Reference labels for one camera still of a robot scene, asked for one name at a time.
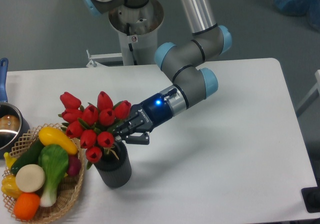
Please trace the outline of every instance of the yellow pepper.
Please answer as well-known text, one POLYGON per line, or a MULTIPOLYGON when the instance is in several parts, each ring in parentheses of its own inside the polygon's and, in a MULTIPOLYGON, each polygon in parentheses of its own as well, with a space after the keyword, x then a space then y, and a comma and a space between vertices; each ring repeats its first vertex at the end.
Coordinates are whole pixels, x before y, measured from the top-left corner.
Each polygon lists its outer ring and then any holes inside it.
POLYGON ((23 192, 17 187, 16 177, 13 174, 7 175, 2 180, 1 191, 9 197, 17 199, 23 192))
POLYGON ((11 169, 12 165, 15 163, 15 161, 17 160, 17 158, 15 157, 11 157, 9 152, 5 152, 3 154, 3 157, 5 159, 5 164, 6 166, 9 168, 9 170, 11 169))

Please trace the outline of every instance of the blue handle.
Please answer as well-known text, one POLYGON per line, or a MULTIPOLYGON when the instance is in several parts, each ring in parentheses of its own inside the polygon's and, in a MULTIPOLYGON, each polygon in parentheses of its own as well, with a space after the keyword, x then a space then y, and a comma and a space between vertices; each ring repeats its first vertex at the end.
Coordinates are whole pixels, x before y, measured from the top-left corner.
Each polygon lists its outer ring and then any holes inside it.
POLYGON ((0 60, 0 103, 7 103, 6 80, 9 61, 7 58, 0 60))

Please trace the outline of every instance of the silver metal tube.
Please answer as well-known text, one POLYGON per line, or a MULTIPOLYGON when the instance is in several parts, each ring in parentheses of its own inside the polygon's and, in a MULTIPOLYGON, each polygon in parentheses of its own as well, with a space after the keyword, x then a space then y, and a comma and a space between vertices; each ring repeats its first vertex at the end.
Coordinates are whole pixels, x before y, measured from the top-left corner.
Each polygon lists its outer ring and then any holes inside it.
POLYGON ((193 34, 202 32, 217 22, 209 0, 181 0, 193 34))

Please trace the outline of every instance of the tulip bouquet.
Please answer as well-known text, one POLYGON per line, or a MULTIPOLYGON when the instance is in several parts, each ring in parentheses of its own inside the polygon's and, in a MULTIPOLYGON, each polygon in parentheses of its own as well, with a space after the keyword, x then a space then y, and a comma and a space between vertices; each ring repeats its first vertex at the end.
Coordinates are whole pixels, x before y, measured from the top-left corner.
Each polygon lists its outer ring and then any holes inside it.
POLYGON ((59 117, 66 121, 61 129, 69 138, 78 138, 80 147, 86 149, 87 169, 103 155, 112 154, 119 159, 113 150, 113 131, 118 123, 129 116, 131 103, 124 100, 114 105, 104 91, 97 97, 97 106, 88 103, 84 108, 81 101, 69 92, 62 94, 60 100, 65 110, 59 117))

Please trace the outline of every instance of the blue light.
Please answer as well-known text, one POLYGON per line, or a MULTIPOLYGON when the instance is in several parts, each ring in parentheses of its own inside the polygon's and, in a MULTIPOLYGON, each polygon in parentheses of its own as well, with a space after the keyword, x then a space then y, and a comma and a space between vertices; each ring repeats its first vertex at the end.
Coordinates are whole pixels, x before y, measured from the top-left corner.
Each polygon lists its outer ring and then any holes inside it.
POLYGON ((156 105, 156 106, 160 106, 161 104, 162 104, 161 100, 156 100, 156 101, 155 101, 155 105, 156 105))

